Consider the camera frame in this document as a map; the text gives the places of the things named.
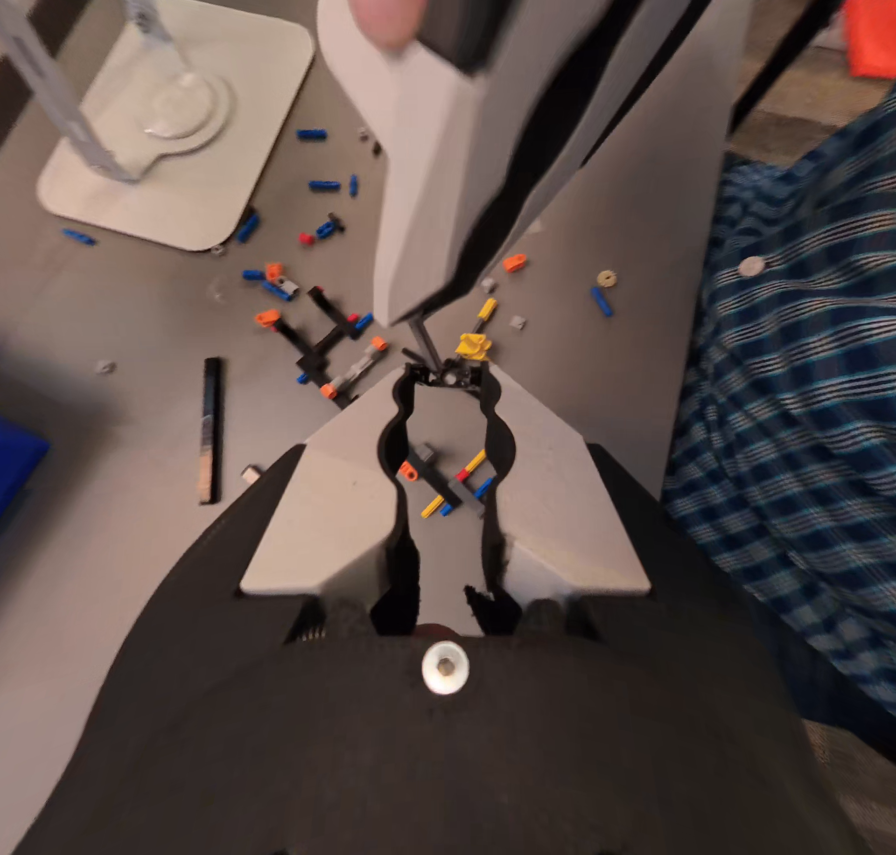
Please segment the person's leg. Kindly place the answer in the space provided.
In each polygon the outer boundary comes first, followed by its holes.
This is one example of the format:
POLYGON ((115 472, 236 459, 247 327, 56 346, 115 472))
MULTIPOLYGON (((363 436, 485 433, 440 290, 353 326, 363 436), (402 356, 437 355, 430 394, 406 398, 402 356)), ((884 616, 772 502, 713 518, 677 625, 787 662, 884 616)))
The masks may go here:
POLYGON ((732 581, 702 547, 694 543, 680 520, 669 520, 698 557, 706 591, 700 598, 737 621, 748 620, 774 662, 801 718, 844 730, 892 765, 895 764, 895 719, 856 682, 835 668, 777 613, 732 581))

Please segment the axle with tan gear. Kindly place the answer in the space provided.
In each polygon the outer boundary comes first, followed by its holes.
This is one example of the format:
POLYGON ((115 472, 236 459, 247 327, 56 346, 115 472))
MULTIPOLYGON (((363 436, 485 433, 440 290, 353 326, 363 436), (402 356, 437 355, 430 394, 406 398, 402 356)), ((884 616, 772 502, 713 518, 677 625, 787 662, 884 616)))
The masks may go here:
POLYGON ((482 367, 476 362, 450 362, 440 370, 433 370, 423 363, 409 361, 405 369, 409 379, 417 386, 474 394, 480 391, 484 376, 482 367))

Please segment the scattered blue lego pins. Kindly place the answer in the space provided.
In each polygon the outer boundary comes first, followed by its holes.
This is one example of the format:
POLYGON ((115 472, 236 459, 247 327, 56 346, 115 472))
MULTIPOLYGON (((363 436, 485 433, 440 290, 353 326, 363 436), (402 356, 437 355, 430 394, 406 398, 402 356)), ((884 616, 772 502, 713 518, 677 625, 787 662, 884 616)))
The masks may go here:
MULTIPOLYGON (((300 142, 323 142, 328 137, 328 131, 326 129, 297 129, 296 131, 297 139, 300 142)), ((320 191, 320 192, 330 192, 330 191, 338 191, 340 190, 342 185, 338 181, 310 181, 309 188, 312 191, 320 191)), ((357 176, 353 174, 350 177, 350 195, 352 198, 357 196, 357 176)), ((238 230, 236 233, 236 238, 239 243, 245 243, 247 238, 251 236, 253 230, 257 227, 259 222, 258 214, 255 211, 250 211, 248 215, 245 216, 245 219, 241 221, 238 225, 238 230)), ((63 228, 61 233, 66 238, 81 243, 85 246, 93 247, 97 244, 97 240, 95 237, 90 236, 89 234, 85 234, 82 231, 77 231, 72 228, 63 228)), ((225 246, 222 244, 216 244, 210 247, 210 252, 213 254, 222 254, 225 246)), ((598 285, 595 285, 591 289, 591 294, 599 306, 601 312, 604 313, 606 317, 613 317, 612 307, 609 305, 605 295, 602 293, 601 288, 598 285)))

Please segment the black long lego beam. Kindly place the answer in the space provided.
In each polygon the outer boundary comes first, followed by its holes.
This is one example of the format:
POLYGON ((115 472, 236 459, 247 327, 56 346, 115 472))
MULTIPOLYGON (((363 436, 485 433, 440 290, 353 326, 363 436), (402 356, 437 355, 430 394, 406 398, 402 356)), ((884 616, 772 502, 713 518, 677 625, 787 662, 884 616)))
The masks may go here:
POLYGON ((198 503, 211 506, 220 500, 223 360, 208 357, 203 363, 203 396, 199 448, 198 503))

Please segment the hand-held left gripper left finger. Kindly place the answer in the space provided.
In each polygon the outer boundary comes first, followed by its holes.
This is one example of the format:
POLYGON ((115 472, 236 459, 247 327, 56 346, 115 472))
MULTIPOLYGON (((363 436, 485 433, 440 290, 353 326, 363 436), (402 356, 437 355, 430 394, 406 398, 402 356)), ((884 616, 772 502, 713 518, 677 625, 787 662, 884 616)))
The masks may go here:
POLYGON ((308 437, 240 581, 254 596, 361 603, 380 632, 420 615, 420 554, 397 480, 409 457, 416 371, 390 371, 308 437))

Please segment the grey lego actuator orange ends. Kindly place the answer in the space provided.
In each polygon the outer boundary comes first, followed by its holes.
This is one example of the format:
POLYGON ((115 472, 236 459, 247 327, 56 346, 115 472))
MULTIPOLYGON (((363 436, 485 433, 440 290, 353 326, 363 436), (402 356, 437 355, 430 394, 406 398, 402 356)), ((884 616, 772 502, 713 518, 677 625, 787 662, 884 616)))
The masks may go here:
POLYGON ((320 388, 321 394, 330 401, 346 395, 355 384, 387 354, 390 343, 381 336, 375 336, 364 348, 362 356, 345 373, 330 380, 320 388))

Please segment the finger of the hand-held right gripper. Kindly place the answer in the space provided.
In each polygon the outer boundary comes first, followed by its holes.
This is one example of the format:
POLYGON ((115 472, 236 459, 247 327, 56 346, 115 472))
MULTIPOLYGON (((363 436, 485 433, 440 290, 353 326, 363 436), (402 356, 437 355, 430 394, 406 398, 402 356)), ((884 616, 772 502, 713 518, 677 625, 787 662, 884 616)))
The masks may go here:
POLYGON ((603 145, 712 0, 609 0, 565 47, 511 140, 497 191, 466 233, 449 292, 469 292, 603 145))
POLYGON ((618 0, 412 0, 395 72, 375 315, 456 301, 498 257, 581 126, 618 0))

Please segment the yellow black lego joint assembly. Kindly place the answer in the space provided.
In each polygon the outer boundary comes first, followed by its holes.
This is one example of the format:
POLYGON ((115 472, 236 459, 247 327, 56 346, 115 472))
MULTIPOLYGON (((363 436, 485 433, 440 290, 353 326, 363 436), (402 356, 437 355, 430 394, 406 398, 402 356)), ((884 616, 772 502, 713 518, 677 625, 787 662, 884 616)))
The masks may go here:
POLYGON ((497 299, 490 297, 485 301, 476 315, 476 320, 469 332, 461 334, 454 355, 468 361, 486 361, 493 346, 488 338, 487 325, 498 306, 497 299))

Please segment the blue plastic bin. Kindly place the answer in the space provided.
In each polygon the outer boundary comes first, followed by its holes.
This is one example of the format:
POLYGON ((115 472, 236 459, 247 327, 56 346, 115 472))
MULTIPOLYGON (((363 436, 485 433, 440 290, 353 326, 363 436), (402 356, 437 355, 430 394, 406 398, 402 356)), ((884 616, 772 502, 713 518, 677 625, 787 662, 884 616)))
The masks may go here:
POLYGON ((35 472, 50 451, 42 434, 1 418, 1 527, 17 517, 30 498, 35 472))

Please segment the white book stand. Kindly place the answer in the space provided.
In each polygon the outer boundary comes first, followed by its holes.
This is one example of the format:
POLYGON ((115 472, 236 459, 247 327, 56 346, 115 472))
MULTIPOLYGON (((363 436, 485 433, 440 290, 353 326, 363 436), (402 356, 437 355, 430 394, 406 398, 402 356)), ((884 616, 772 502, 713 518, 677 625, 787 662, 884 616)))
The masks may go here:
POLYGON ((60 139, 41 207, 191 252, 238 223, 315 55, 303 26, 200 0, 121 0, 126 23, 83 98, 2 0, 2 46, 60 139))

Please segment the person's torso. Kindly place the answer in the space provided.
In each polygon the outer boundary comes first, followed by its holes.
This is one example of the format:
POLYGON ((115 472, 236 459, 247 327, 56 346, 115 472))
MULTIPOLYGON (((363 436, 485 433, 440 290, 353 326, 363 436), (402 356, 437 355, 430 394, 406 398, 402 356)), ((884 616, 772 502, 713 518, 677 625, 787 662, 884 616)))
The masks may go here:
POLYGON ((662 496, 894 718, 894 88, 790 167, 723 170, 662 496))

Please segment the black table leg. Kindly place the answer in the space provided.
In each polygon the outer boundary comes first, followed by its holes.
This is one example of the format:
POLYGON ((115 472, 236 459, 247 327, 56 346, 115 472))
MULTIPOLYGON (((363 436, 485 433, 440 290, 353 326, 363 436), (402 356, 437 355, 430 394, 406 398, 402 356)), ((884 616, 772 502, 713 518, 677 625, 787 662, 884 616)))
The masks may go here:
POLYGON ((812 40, 826 28, 844 0, 811 0, 778 43, 766 64, 735 104, 728 126, 732 136, 812 40))

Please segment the black lego frame assembly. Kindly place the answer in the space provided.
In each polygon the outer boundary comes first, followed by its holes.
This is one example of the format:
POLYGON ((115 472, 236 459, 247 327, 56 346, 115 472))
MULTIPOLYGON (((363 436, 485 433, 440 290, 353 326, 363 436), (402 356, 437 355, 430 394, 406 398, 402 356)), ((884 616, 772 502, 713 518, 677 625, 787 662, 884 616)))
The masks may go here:
MULTIPOLYGON (((323 385, 346 372, 336 376, 330 374, 330 353, 344 341, 358 342, 366 330, 373 324, 373 315, 370 313, 364 316, 357 314, 345 315, 334 302, 330 301, 324 290, 318 286, 309 290, 308 296, 316 308, 331 323, 331 329, 322 339, 318 342, 310 341, 298 328, 288 324, 280 311, 281 320, 275 327, 267 329, 275 331, 282 338, 286 339, 297 352, 297 368, 300 371, 297 382, 300 385, 314 386, 321 394, 320 388, 323 385)), ((391 345, 387 354, 375 367, 388 356, 390 350, 391 345)), ((355 389, 362 379, 346 395, 338 397, 335 401, 327 400, 340 410, 346 410, 357 400, 355 389)), ((486 450, 480 450, 476 457, 468 461, 465 467, 454 475, 444 475, 435 466, 434 460, 434 451, 427 444, 419 446, 409 445, 408 457, 405 458, 397 470, 397 475, 405 480, 423 480, 435 493, 435 498, 423 510, 421 516, 423 518, 430 518, 435 514, 446 516, 465 506, 474 511, 477 517, 483 517, 486 495, 495 478, 493 476, 488 477, 476 490, 470 489, 468 480, 476 473, 478 468, 485 464, 487 460, 486 450)))

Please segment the orange floor object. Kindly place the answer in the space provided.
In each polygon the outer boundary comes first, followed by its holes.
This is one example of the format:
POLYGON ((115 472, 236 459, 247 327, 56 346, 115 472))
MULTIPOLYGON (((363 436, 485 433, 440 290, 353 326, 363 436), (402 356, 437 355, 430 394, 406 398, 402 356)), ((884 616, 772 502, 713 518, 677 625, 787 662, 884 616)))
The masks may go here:
POLYGON ((895 0, 845 0, 842 6, 849 73, 895 79, 895 0))

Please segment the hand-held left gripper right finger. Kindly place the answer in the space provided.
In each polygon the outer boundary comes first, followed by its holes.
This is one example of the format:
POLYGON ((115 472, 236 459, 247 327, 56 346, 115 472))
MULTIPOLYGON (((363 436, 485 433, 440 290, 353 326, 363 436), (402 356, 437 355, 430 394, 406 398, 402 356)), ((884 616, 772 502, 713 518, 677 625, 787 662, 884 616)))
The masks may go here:
POLYGON ((480 369, 480 409, 494 469, 480 628, 514 630, 539 601, 647 595, 651 582, 583 436, 492 363, 480 369))

